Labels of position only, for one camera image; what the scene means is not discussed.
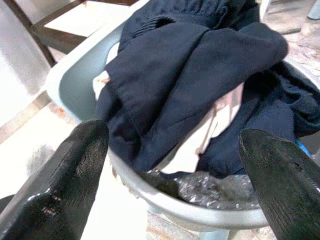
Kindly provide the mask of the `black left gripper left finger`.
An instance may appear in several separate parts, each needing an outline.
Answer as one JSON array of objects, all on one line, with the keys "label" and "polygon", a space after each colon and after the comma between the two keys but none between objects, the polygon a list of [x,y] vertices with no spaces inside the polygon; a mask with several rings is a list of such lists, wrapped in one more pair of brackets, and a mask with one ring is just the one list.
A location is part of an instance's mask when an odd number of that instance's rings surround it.
[{"label": "black left gripper left finger", "polygon": [[108,150],[102,120],[80,123],[0,214],[3,240],[79,240]]}]

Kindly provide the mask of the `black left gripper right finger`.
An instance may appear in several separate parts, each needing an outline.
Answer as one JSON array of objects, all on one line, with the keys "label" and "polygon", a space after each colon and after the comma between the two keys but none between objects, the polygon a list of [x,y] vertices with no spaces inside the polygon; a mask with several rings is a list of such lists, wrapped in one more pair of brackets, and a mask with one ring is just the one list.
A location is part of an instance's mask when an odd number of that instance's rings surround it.
[{"label": "black left gripper right finger", "polygon": [[259,205],[279,240],[320,238],[320,167],[294,142],[240,131],[238,148]]}]

